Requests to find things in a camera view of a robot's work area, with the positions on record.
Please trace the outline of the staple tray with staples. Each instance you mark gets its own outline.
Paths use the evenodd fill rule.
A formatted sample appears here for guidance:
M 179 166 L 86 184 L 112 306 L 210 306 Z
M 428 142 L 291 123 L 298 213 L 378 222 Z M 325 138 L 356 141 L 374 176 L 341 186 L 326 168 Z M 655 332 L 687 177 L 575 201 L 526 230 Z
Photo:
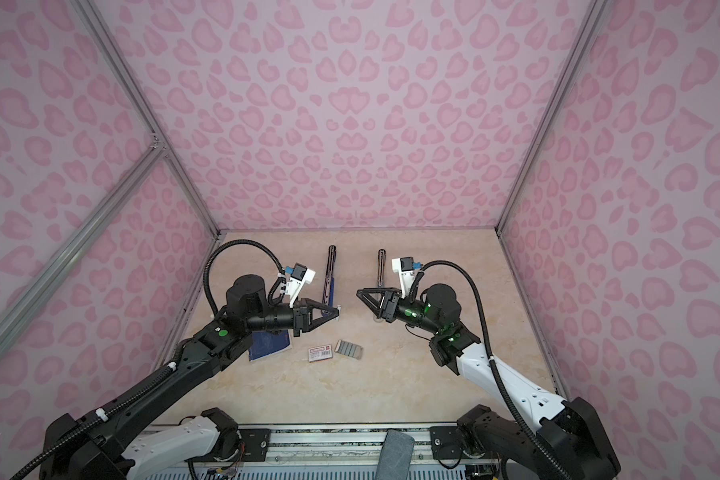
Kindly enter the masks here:
M 355 360 L 360 360 L 363 356 L 363 347 L 345 340 L 339 340 L 335 352 L 339 355 L 346 356 Z

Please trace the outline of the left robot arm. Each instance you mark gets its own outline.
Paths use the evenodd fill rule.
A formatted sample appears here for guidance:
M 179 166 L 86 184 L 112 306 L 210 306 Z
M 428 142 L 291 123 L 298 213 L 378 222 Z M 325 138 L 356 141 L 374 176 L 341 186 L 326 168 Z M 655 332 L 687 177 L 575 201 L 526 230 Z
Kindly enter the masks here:
M 168 363 L 126 392 L 73 419 L 55 420 L 37 466 L 42 479 L 123 479 L 135 463 L 127 446 L 184 395 L 247 353 L 256 332 L 294 335 L 337 318 L 337 308 L 312 299 L 271 305 L 264 280 L 253 274 L 235 280 L 214 318 L 186 340 Z

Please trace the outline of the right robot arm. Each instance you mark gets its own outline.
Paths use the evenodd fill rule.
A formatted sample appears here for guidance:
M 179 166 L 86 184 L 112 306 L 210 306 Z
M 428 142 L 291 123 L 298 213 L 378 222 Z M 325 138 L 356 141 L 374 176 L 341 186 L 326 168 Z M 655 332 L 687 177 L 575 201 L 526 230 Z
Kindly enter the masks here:
M 520 374 L 461 320 L 453 288 L 435 284 L 421 299 L 395 288 L 364 288 L 358 299 L 387 323 L 401 321 L 428 333 L 436 364 L 504 403 L 508 418 L 478 405 L 457 422 L 465 446 L 496 453 L 540 479 L 614 479 L 621 464 L 596 409 L 581 397 L 566 400 Z

